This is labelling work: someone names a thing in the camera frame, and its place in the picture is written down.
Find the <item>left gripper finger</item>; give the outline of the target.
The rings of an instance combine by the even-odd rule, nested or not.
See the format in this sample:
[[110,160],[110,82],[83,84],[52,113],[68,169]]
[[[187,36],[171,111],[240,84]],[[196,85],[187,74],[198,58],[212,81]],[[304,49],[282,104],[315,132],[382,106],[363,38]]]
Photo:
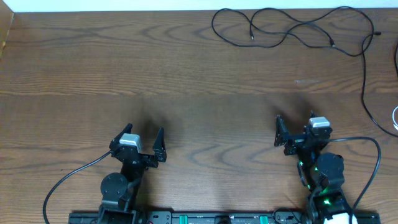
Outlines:
[[110,142],[110,146],[119,144],[120,139],[124,134],[131,134],[132,124],[128,123],[126,127]]
[[167,160],[164,134],[164,128],[160,127],[158,135],[152,147],[154,155],[159,162],[166,162]]

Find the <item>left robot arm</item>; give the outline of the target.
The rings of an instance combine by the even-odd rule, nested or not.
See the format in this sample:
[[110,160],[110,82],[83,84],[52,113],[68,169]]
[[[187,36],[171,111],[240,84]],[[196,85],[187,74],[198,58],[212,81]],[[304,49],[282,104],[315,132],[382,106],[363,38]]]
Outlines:
[[101,183],[103,198],[99,207],[99,224],[149,222],[147,212],[135,207],[136,197],[144,172],[167,160],[164,128],[159,129],[152,146],[153,154],[141,152],[141,137],[131,130],[132,124],[129,123],[109,144],[111,156],[122,162],[122,168],[120,172],[107,175]]

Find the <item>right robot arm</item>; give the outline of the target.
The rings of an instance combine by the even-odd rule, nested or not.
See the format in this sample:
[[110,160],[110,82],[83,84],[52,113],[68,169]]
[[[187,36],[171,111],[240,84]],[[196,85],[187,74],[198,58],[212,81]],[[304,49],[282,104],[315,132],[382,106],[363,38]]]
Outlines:
[[297,169],[302,184],[309,188],[301,223],[357,223],[343,193],[343,157],[323,152],[333,129],[323,116],[311,114],[302,134],[290,134],[280,115],[275,120],[274,146],[284,146],[286,156],[298,157]]

